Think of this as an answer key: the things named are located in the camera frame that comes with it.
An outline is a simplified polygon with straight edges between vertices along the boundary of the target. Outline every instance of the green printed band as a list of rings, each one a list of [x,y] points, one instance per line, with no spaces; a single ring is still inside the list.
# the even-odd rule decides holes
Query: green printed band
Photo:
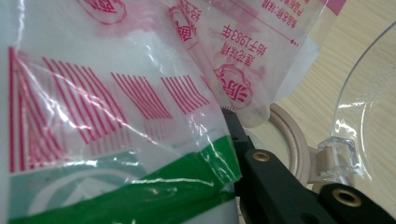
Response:
[[[99,197],[11,224],[175,223],[233,198],[221,191],[241,177],[229,136]]]

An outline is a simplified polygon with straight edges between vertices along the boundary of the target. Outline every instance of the clear plastic bag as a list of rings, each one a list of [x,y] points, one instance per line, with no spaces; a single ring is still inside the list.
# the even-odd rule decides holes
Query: clear plastic bag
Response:
[[[175,223],[234,198],[224,117],[166,5],[3,1],[0,15],[1,223]]]
[[[319,53],[345,0],[163,0],[220,104],[244,126],[269,119]]]

